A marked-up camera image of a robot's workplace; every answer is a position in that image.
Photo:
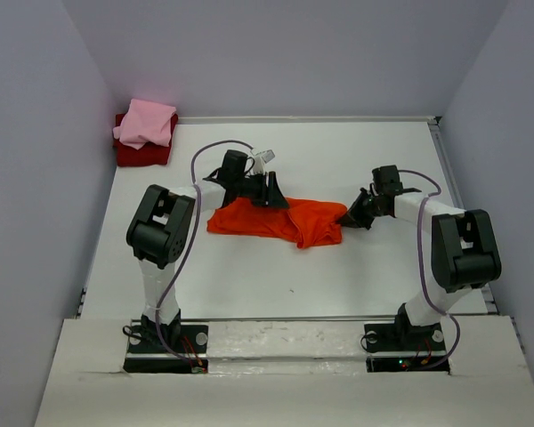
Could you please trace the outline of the orange t shirt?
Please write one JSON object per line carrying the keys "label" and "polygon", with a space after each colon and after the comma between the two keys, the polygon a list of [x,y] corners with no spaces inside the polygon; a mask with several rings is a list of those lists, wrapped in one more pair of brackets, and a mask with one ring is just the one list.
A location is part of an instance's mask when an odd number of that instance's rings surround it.
{"label": "orange t shirt", "polygon": [[297,198],[287,201],[289,208],[278,209],[254,206],[240,197],[215,210],[206,229],[221,235],[282,239],[299,249],[342,243],[338,220],[347,211],[345,205]]}

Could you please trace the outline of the dark red folded t shirt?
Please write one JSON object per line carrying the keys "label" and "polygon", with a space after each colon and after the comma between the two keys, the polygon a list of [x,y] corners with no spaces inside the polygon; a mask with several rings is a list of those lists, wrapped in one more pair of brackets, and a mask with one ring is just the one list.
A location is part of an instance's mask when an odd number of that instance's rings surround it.
{"label": "dark red folded t shirt", "polygon": [[152,165],[167,165],[172,150],[173,141],[167,146],[145,143],[140,149],[124,145],[119,139],[113,139],[113,149],[116,151],[118,167],[145,167]]}

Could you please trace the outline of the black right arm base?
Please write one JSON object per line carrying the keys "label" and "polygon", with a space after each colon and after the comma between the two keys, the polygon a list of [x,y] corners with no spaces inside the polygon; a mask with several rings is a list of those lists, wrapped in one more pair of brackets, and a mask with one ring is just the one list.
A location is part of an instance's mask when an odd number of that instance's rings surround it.
{"label": "black right arm base", "polygon": [[445,372],[450,371],[441,325],[425,326],[404,337],[393,323],[364,326],[360,346],[367,353],[369,373]]}

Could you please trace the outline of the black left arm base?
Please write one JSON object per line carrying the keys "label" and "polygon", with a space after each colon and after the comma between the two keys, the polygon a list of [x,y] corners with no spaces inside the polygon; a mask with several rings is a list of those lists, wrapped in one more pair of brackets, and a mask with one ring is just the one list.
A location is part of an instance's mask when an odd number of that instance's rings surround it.
{"label": "black left arm base", "polygon": [[182,324],[172,345],[173,353],[162,346],[157,335],[142,335],[139,322],[125,325],[127,338],[123,369],[129,374],[202,375],[208,372],[208,325]]}

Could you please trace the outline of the pink folded t shirt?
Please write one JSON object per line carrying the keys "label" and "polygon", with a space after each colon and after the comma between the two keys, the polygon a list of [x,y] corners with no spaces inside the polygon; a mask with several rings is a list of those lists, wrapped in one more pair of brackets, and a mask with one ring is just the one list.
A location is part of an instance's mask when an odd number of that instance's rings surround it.
{"label": "pink folded t shirt", "polygon": [[176,112],[176,107],[173,106],[131,99],[120,124],[113,128],[113,137],[137,150],[147,143],[168,147],[172,140],[171,124]]}

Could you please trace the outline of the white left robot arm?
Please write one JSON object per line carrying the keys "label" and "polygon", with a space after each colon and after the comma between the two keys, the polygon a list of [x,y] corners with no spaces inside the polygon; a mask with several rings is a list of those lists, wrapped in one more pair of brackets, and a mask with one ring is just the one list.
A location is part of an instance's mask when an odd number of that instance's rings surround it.
{"label": "white left robot arm", "polygon": [[229,149],[221,166],[201,180],[192,160],[189,187],[166,189],[152,184],[145,190],[125,236],[139,262],[144,289],[141,325],[126,330],[131,337],[177,354],[174,347],[182,321],[174,284],[195,242],[200,215],[239,198],[263,210],[288,209],[276,173],[265,169],[273,158],[270,150],[247,154]]}

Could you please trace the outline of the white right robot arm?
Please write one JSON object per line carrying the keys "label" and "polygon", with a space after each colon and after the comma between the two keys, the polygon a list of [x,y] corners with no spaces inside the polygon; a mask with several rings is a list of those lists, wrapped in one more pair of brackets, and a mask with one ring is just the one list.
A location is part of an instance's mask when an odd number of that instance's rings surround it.
{"label": "white right robot arm", "polygon": [[393,322],[365,327],[361,344],[369,353],[442,351],[441,320],[461,298],[502,272],[486,211],[438,202],[440,188],[432,193],[407,188],[402,173],[395,165],[374,169],[369,187],[338,220],[343,227],[368,230],[376,218],[390,216],[416,227],[421,288],[399,307]]}

